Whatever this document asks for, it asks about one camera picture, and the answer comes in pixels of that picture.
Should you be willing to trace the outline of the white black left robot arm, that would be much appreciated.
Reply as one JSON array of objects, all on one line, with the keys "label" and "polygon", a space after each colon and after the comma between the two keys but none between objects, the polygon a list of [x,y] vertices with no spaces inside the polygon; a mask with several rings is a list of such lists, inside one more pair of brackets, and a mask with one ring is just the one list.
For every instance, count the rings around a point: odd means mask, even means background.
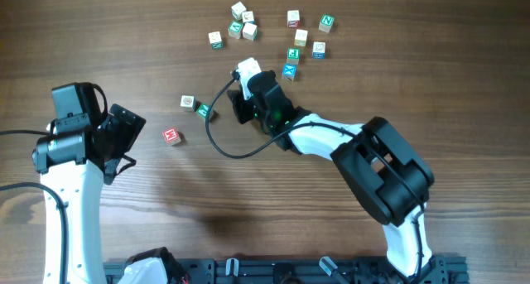
[{"label": "white black left robot arm", "polygon": [[56,117],[32,153],[46,197],[43,281],[105,283],[102,189],[135,166],[128,152],[146,121],[88,82],[56,87],[52,98]]}]

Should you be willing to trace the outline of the shell picture blue D block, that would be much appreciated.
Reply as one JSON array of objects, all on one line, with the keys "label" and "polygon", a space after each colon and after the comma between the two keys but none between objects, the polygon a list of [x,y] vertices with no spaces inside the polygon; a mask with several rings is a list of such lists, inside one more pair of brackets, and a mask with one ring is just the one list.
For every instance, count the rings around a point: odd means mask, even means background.
[{"label": "shell picture blue D block", "polygon": [[195,96],[182,95],[181,96],[181,107],[185,111],[195,112],[198,107],[198,103],[197,103]]}]

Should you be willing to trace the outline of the green J wooden block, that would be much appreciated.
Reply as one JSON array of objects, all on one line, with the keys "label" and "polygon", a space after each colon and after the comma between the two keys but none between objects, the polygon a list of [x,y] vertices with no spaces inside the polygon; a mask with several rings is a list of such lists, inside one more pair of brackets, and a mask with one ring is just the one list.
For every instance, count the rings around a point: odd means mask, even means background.
[{"label": "green J wooden block", "polygon": [[214,115],[215,111],[210,109],[210,106],[206,103],[202,103],[195,111],[204,121],[210,121]]}]

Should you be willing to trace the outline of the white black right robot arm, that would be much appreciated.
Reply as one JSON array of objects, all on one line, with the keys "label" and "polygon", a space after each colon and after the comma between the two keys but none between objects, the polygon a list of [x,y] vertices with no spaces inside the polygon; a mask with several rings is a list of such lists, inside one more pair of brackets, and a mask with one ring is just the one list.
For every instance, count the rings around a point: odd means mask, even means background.
[{"label": "white black right robot arm", "polygon": [[424,212],[434,176],[401,134],[381,117],[344,124],[293,106],[273,71],[232,71],[227,95],[238,122],[256,120],[284,151],[332,161],[362,208],[383,226],[389,263],[418,281],[431,258]]}]

